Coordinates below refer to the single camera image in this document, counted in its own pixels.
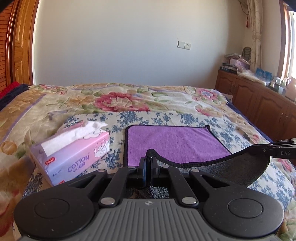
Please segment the purple grey microfiber towel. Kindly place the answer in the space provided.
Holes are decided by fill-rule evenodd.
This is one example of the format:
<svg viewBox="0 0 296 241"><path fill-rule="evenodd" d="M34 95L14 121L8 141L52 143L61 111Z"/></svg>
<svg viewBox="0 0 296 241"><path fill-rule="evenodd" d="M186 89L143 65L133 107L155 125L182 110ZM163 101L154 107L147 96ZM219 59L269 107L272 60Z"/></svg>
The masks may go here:
<svg viewBox="0 0 296 241"><path fill-rule="evenodd" d="M231 153L210 126L142 126L125 129L124 166L138 166L145 156L183 173L197 168L226 181L248 187L267 169L270 157L247 147Z"/></svg>

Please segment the wooden room door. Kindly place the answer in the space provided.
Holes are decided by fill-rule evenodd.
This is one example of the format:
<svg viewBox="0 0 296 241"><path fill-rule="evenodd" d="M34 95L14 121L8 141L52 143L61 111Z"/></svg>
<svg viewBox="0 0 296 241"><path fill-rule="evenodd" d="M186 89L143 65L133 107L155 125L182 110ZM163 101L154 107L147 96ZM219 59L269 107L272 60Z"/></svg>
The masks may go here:
<svg viewBox="0 0 296 241"><path fill-rule="evenodd" d="M16 1L12 28L11 77L33 85L33 36L39 1Z"/></svg>

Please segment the wooden sideboard cabinet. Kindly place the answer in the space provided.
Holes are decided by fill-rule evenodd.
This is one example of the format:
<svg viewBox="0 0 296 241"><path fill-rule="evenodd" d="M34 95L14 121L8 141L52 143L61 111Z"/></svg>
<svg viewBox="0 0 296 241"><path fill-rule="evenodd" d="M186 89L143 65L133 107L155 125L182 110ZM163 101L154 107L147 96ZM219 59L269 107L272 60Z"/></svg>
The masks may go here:
<svg viewBox="0 0 296 241"><path fill-rule="evenodd" d="M295 138L295 103L270 88L223 70L215 89L232 96L232 104L273 141Z"/></svg>

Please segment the blue floral white cloth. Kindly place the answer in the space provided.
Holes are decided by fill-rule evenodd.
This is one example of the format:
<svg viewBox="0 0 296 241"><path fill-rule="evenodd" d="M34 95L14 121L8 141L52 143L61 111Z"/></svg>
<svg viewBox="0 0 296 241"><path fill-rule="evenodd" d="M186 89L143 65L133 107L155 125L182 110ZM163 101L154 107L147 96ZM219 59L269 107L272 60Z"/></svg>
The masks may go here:
<svg viewBox="0 0 296 241"><path fill-rule="evenodd" d="M251 144L270 142L264 133L256 129L245 117L231 110L220 117L201 114L177 113L175 111L123 111L119 113L91 113L70 115L55 111L48 114L30 128L26 138L40 142L56 133L60 128L70 127L80 121L102 121L107 123L110 133L110 151L82 174L99 168L114 173L123 166L125 135L131 125L188 126L210 130L227 150L235 153ZM250 188L268 194L283 204L287 210L295 211L295 168L287 159L270 160L267 170Z"/></svg>

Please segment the pink thermos bottle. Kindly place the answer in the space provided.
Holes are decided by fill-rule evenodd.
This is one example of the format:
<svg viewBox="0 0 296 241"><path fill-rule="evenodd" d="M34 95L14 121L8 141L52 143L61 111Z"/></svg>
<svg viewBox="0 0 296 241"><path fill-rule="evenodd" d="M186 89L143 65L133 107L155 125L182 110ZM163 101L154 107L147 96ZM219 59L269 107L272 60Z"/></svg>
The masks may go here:
<svg viewBox="0 0 296 241"><path fill-rule="evenodd" d="M291 77L289 83L287 84L285 97L289 100L295 102L296 99L296 89L295 89L296 79Z"/></svg>

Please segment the pink cotton tissue box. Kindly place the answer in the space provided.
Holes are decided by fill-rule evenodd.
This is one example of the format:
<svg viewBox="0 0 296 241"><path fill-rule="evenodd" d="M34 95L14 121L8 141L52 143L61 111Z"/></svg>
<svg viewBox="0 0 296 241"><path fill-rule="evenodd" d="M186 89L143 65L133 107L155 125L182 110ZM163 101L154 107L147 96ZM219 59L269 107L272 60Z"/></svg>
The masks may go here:
<svg viewBox="0 0 296 241"><path fill-rule="evenodd" d="M31 159L51 185L70 181L110 150L109 132L100 121L83 120L30 148Z"/></svg>

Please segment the white box beside bed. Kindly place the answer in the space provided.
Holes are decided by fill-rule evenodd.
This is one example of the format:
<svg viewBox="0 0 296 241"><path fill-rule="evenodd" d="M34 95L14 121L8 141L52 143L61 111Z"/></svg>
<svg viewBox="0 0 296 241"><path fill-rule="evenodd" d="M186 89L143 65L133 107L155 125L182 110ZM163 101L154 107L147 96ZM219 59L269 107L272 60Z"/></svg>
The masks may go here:
<svg viewBox="0 0 296 241"><path fill-rule="evenodd" d="M225 97L226 97L226 99L231 103L232 102L232 99L233 99L233 96L232 95L230 95L230 94L223 94Z"/></svg>

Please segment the blue box on cabinet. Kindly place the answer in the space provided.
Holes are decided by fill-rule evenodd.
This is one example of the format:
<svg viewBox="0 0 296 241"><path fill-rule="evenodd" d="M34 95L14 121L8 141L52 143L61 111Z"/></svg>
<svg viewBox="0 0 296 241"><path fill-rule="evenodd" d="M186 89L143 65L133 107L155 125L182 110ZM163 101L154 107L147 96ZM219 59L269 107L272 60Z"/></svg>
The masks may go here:
<svg viewBox="0 0 296 241"><path fill-rule="evenodd" d="M271 81L273 78L273 75L271 72L268 71L264 71L260 68L256 69L255 75L259 78L262 79L264 81Z"/></svg>

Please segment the clear plastic bag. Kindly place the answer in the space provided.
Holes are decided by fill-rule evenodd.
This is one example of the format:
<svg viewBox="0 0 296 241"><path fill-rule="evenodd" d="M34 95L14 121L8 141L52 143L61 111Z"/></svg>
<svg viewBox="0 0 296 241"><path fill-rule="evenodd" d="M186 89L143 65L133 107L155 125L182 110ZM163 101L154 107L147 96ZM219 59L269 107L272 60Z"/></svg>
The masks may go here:
<svg viewBox="0 0 296 241"><path fill-rule="evenodd" d="M266 79L263 79L263 78L259 78L257 77L252 71L250 70L242 70L242 72L238 72L238 76L239 77L242 77L242 78L245 78L245 79L248 79L250 81L253 81L253 82L257 82L257 83L260 83L264 86L267 86L270 84L270 80L266 80Z"/></svg>

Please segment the pink box on cabinet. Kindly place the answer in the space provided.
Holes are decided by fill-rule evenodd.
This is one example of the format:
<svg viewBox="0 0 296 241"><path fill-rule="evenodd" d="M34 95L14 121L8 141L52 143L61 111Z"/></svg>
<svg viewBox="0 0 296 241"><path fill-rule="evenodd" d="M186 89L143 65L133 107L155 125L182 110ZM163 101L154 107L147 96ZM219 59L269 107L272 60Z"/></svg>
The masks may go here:
<svg viewBox="0 0 296 241"><path fill-rule="evenodd" d="M239 59L231 58L230 64L235 65L238 69L241 69L241 70L242 69L245 69L245 70L250 69L250 64L243 58L239 58Z"/></svg>

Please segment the dark fan ornament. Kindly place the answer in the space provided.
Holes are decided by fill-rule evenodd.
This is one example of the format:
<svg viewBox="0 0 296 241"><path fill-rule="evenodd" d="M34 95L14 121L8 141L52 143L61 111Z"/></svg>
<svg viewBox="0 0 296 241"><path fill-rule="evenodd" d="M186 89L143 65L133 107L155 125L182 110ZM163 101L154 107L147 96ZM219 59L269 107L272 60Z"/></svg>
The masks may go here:
<svg viewBox="0 0 296 241"><path fill-rule="evenodd" d="M242 50L242 57L244 60L247 62L251 61L251 54L252 54L252 49L250 47L244 47Z"/></svg>

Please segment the floral bed blanket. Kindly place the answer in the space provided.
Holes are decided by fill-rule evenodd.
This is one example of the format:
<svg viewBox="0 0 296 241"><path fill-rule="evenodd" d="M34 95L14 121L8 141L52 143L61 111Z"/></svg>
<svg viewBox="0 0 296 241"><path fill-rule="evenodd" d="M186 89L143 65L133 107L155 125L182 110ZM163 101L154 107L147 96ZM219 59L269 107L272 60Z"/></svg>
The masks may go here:
<svg viewBox="0 0 296 241"><path fill-rule="evenodd" d="M48 183L27 157L31 145L79 118L107 123L110 152L90 166L113 173L123 165L124 129L130 125L210 126L231 152L270 138L252 125L226 97L191 86L119 83L21 85L1 100L1 240L16 240L13 210L25 196Z"/></svg>

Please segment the floral beige curtain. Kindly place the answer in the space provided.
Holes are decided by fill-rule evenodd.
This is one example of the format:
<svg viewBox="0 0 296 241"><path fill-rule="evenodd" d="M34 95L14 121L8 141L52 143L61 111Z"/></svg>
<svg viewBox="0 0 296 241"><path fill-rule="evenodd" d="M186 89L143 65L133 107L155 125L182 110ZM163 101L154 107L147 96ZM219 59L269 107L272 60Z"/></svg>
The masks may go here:
<svg viewBox="0 0 296 241"><path fill-rule="evenodd" d="M251 70L262 67L261 32L263 25L262 0L247 0L248 16L252 32Z"/></svg>

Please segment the red pillow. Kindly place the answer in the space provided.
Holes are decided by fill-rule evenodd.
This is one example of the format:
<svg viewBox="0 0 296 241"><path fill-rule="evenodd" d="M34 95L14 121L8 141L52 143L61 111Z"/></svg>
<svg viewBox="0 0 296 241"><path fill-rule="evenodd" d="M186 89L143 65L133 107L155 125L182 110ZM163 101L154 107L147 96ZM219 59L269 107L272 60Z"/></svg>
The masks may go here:
<svg viewBox="0 0 296 241"><path fill-rule="evenodd" d="M15 88L17 88L19 86L20 86L20 83L18 83L17 81L12 82L10 85L8 85L5 89L3 89L0 92L0 99L5 97L8 93L10 93L12 90L14 90Z"/></svg>

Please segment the white wall switch socket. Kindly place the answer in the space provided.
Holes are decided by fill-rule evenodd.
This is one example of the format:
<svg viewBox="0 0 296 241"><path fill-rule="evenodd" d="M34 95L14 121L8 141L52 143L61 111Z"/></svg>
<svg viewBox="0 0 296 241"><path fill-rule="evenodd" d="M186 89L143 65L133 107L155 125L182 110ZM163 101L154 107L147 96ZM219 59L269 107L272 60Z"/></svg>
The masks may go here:
<svg viewBox="0 0 296 241"><path fill-rule="evenodd" d="M181 49L191 50L191 44L182 41L178 41L177 47Z"/></svg>

